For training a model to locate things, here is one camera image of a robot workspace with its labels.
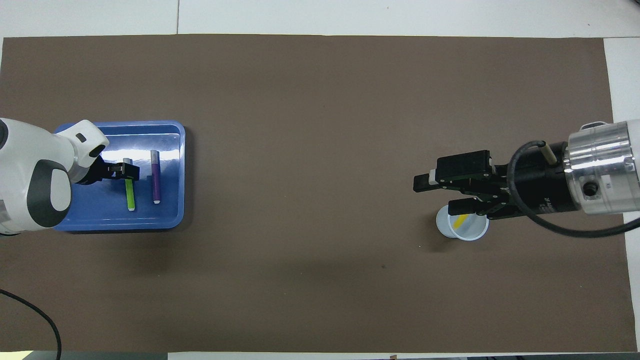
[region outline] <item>plastic cup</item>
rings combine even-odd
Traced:
[[[449,215],[449,205],[443,206],[436,215],[438,230],[448,238],[474,241],[480,239],[489,228],[489,219],[486,215],[469,214],[461,224],[458,222],[459,227],[455,229],[454,224],[460,216],[462,215]]]

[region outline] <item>brown mat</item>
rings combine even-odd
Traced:
[[[523,218],[447,240],[439,156],[611,120],[601,39],[172,35],[7,38],[0,115],[188,129],[167,233],[0,240],[0,287],[67,350],[635,351],[623,237]],[[575,227],[620,216],[558,215]],[[0,299],[0,350],[53,349]]]

